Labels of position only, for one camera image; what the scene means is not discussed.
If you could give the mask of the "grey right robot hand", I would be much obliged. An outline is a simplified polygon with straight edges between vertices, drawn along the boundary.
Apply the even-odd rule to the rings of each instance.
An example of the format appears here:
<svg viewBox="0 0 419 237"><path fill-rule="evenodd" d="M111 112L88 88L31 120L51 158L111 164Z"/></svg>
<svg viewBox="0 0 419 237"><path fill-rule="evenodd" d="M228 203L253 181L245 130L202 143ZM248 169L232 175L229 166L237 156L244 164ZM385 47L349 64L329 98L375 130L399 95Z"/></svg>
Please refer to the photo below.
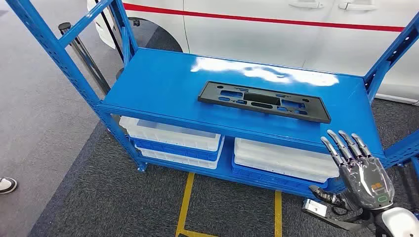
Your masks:
<svg viewBox="0 0 419 237"><path fill-rule="evenodd" d="M338 167L346 190L336 194L315 185L309 188L319 200L355 211L360 208L379 210L393 204L394 186L380 160L373 156L360 136L327 130L335 145L322 136L321 141Z"/></svg>

